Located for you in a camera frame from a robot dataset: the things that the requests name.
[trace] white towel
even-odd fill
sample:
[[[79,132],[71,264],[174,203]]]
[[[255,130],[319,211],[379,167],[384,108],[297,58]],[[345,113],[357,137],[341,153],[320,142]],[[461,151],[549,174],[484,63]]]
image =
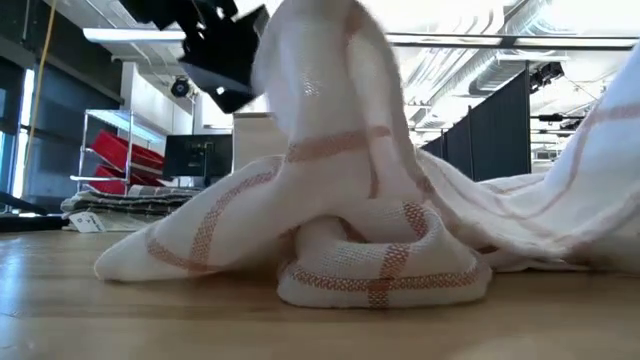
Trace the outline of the white towel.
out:
[[[491,267],[640,271],[637,51],[546,176],[486,184],[413,147],[391,49],[353,0],[285,0],[253,81],[287,152],[114,245],[100,278],[201,276],[276,251],[284,301],[386,308],[481,298]]]

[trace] metal shelf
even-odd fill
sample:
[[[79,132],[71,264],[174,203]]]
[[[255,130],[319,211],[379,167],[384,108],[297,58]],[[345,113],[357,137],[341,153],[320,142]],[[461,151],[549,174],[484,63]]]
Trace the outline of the metal shelf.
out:
[[[87,128],[89,118],[94,118],[115,126],[120,130],[127,132],[127,161],[124,169],[125,177],[96,177],[83,176],[84,157],[87,153],[94,153],[93,149],[87,147]],[[84,125],[82,130],[82,145],[80,146],[80,161],[78,162],[78,175],[70,176],[71,180],[78,182],[78,191],[82,189],[84,181],[121,181],[125,183],[125,194],[130,185],[131,179],[131,153],[133,151],[133,135],[140,137],[149,142],[162,142],[168,135],[168,132],[144,117],[129,110],[99,110],[89,109],[84,113]]]

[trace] light fixture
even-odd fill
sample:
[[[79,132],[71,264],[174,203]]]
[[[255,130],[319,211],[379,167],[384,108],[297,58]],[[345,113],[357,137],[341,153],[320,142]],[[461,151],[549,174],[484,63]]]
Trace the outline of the light fixture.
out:
[[[185,39],[181,30],[145,30],[145,29],[82,29],[84,37],[99,44],[108,43],[179,43]]]
[[[35,85],[35,71],[27,69],[22,83],[22,104],[20,105],[20,125],[31,124],[31,104],[33,101],[33,88]],[[24,190],[24,165],[27,156],[27,142],[29,134],[27,130],[20,129],[18,133],[18,153],[16,154],[16,170],[13,173],[13,186],[11,195],[20,199]]]
[[[387,41],[394,46],[409,44],[446,45],[446,47],[458,46],[495,46],[500,44],[502,37],[493,35],[465,36],[449,34],[412,34],[412,33],[387,33]]]
[[[85,37],[95,43],[177,43],[185,39],[180,30],[83,29]],[[629,51],[637,37],[582,36],[514,36],[457,35],[428,33],[387,33],[387,41],[395,47],[520,49],[520,50],[584,50]]]
[[[87,110],[87,115],[123,131],[129,131],[130,116],[133,116],[133,135],[152,143],[163,142],[166,136],[165,131],[139,115],[131,115],[128,110]]]
[[[598,37],[518,37],[514,47],[545,47],[545,48],[631,48],[638,42],[637,38],[598,38]]]

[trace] security camera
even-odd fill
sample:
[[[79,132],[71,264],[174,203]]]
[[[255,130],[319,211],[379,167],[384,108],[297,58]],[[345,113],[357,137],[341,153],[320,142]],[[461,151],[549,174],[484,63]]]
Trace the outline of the security camera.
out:
[[[191,92],[191,85],[189,80],[184,77],[179,77],[171,86],[171,94],[177,98],[183,98],[189,96]]]

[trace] ceiling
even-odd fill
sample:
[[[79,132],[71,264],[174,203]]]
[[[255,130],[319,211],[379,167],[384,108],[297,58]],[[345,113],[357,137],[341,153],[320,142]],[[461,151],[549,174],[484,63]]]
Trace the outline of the ceiling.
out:
[[[633,8],[633,1],[361,0],[387,32],[583,36],[636,36],[640,33],[640,22],[633,11],[625,11]],[[273,14],[280,2],[236,0],[241,14],[261,4]],[[117,0],[59,0],[58,11],[82,28],[154,28],[137,24]],[[141,74],[168,96],[175,76],[184,74],[176,61],[182,54],[180,44],[104,46],[114,58],[137,62]],[[505,51],[495,50],[396,48],[395,53],[404,81],[407,118],[427,128],[452,126],[464,116],[468,106],[478,104],[515,76],[527,58],[540,60],[532,61],[533,67],[544,64],[549,57],[560,59],[557,61],[565,71],[565,77],[532,95],[532,115],[581,114],[588,109],[585,105],[600,96],[627,56],[602,52],[518,52],[520,60],[509,62],[499,61]],[[480,79],[482,91],[474,93],[471,84],[479,84]],[[252,110],[266,110],[262,109],[263,102],[258,103]],[[418,113],[422,108],[427,111]],[[532,128],[544,127],[549,125],[532,123]],[[412,134],[416,143],[437,136],[437,133]],[[553,136],[540,138],[540,142],[557,140],[550,137]]]

